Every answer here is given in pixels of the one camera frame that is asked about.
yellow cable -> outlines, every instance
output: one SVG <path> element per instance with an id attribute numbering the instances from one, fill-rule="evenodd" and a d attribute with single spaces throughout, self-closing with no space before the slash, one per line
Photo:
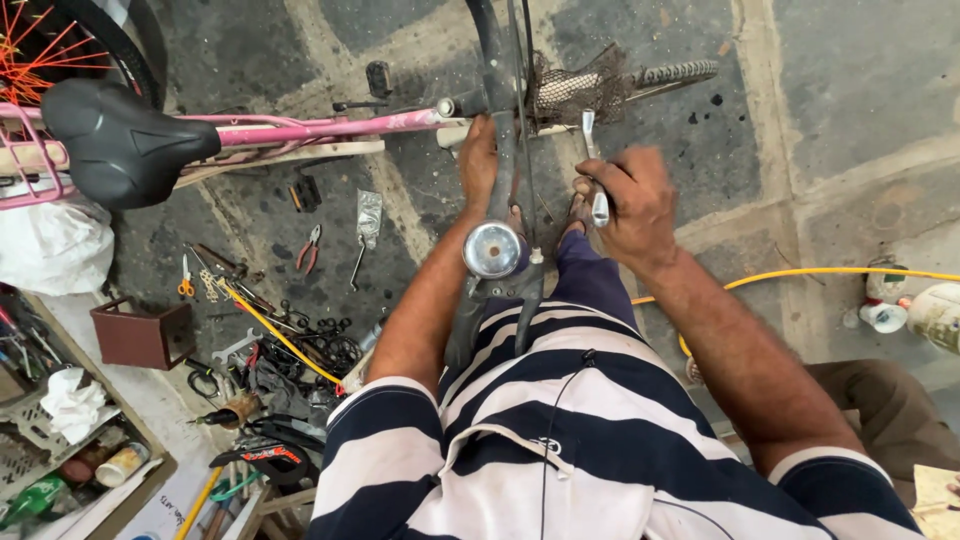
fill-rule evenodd
<path id="1" fill-rule="evenodd" d="M 210 479 L 206 481 L 204 490 L 200 492 L 200 495 L 193 502 L 193 507 L 190 508 L 190 513 L 186 515 L 186 519 L 183 520 L 183 525 L 177 529 L 177 534 L 174 535 L 174 540 L 183 540 L 186 538 L 186 533 L 190 532 L 190 528 L 193 527 L 194 520 L 197 519 L 197 515 L 200 514 L 200 510 L 204 507 L 206 503 L 206 497 L 210 494 L 210 491 L 213 489 L 213 486 L 217 483 L 217 479 L 220 477 L 220 473 L 224 472 L 223 467 L 217 467 L 210 473 Z"/>
<path id="2" fill-rule="evenodd" d="M 730 282 L 724 285 L 725 289 L 736 288 L 740 285 L 745 285 L 747 283 L 759 282 L 762 280 L 769 280 L 771 278 L 782 278 L 784 276 L 802 276 L 807 274 L 893 274 L 895 276 L 908 276 L 911 278 L 930 278 L 932 280 L 944 280 L 946 282 L 960 282 L 960 276 L 953 274 L 937 274 L 935 272 L 921 272 L 919 270 L 900 270 L 898 268 L 855 268 L 855 267 L 846 267 L 839 266 L 833 268 L 793 268 L 790 270 L 777 270 L 776 272 L 767 272 L 765 274 L 757 274 L 755 276 L 750 276 L 742 280 L 737 280 L 735 282 Z M 643 298 L 635 298 L 630 301 L 631 304 L 637 306 L 639 304 L 647 304 L 650 302 L 655 302 L 655 299 L 652 296 L 644 296 Z M 677 338 L 680 341 L 680 348 L 684 351 L 687 356 L 693 356 L 693 353 L 686 347 L 686 341 L 682 335 L 677 334 Z"/>
<path id="3" fill-rule="evenodd" d="M 230 288 L 229 285 L 227 285 L 227 280 L 221 278 L 221 279 L 217 282 L 217 284 L 220 285 L 220 286 L 222 286 L 222 287 L 224 288 L 224 290 L 225 290 L 226 292 L 228 292 L 228 293 L 230 294 L 230 296 L 233 297 L 233 300 L 236 300 L 238 303 L 240 303 L 240 306 L 243 306 L 243 308 L 244 308 L 246 311 L 249 311 L 249 312 L 250 312 L 250 315 L 253 315 L 254 317 L 256 317 L 256 320 L 260 321 L 260 324 L 261 324 L 261 325 L 267 327 L 267 330 L 269 330 L 271 334 L 275 335 L 276 338 L 280 340 L 280 343 L 283 343 L 284 345 L 287 346 L 287 349 L 290 349 L 291 351 L 293 351 L 294 354 L 297 355 L 297 358 L 299 358 L 300 360 L 302 360 L 303 363 L 305 363 L 306 365 L 310 366 L 310 369 L 312 369 L 313 371 L 316 371 L 316 372 L 319 373 L 320 375 L 326 377 L 328 380 L 330 380 L 330 381 L 333 382 L 334 384 L 340 384 L 340 380 L 339 380 L 339 379 L 337 379 L 336 377 L 333 377 L 332 375 L 330 375 L 329 373 L 327 373 L 326 371 L 324 371 L 323 368 L 321 368 L 321 367 L 318 366 L 317 364 L 313 363 L 313 361 L 312 361 L 310 358 L 306 357 L 306 355 L 305 355 L 304 353 L 302 353 L 302 352 L 300 351 L 300 349 L 298 349 L 296 346 L 294 346 L 294 344 L 291 343 L 290 340 L 287 339 L 287 337 L 286 337 L 285 335 L 283 335 L 282 333 L 280 333 L 280 331 L 277 330 L 277 329 L 274 327 L 274 325 L 270 324 L 270 321 L 268 321 L 267 319 L 263 318 L 263 315 L 261 315 L 260 313 L 258 313 L 258 312 L 256 311 L 256 309 L 254 309 L 250 304 L 247 303 L 246 300 L 243 299 L 242 296 L 240 296 L 239 294 L 237 294 L 237 291 L 235 291 L 235 290 L 233 290 L 232 288 Z"/>

navy and white striped shirt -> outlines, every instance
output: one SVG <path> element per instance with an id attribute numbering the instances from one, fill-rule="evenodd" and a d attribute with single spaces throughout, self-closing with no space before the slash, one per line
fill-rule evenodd
<path id="1" fill-rule="evenodd" d="M 536 539 L 542 511 L 551 540 L 922 538 L 866 456 L 811 448 L 764 479 L 636 331 L 547 302 L 514 358 L 518 313 L 483 324 L 439 406 L 392 377 L 334 411 L 308 539 Z"/>

man's left hand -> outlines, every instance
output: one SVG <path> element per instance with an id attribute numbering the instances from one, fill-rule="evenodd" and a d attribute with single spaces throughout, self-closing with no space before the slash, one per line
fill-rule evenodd
<path id="1" fill-rule="evenodd" d="M 496 180 L 496 128 L 486 114 L 473 118 L 460 150 L 460 184 L 467 198 L 465 209 L 487 213 Z"/>

red-handled pliers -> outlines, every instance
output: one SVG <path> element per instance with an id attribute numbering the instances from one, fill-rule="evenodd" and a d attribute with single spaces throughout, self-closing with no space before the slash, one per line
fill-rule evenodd
<path id="1" fill-rule="evenodd" d="M 303 256 L 306 255 L 306 251 L 310 250 L 310 262 L 306 265 L 306 272 L 303 272 L 303 275 L 306 276 L 310 273 L 310 270 L 313 270 L 313 265 L 317 263 L 317 243 L 320 241 L 320 233 L 322 229 L 320 226 L 313 228 L 313 231 L 310 232 L 310 239 L 303 244 L 303 249 L 300 250 L 300 255 L 297 256 L 297 269 L 300 270 L 300 267 L 303 265 Z"/>

scissors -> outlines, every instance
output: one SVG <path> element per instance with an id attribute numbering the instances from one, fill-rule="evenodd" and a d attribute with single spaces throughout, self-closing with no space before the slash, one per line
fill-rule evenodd
<path id="1" fill-rule="evenodd" d="M 177 287 L 177 292 L 186 296 L 193 296 L 196 289 L 190 282 L 190 268 L 186 265 L 186 254 L 183 254 L 183 281 Z"/>

